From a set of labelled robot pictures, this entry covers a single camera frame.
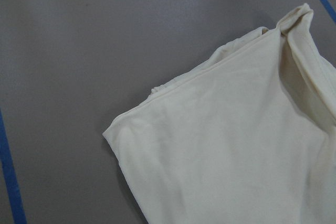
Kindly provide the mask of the cream long-sleeve printed shirt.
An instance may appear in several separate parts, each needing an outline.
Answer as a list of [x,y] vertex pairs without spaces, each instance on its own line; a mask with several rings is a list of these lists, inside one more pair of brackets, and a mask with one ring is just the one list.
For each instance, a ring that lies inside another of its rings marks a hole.
[[335,223],[335,67],[312,19],[298,6],[112,121],[149,223]]

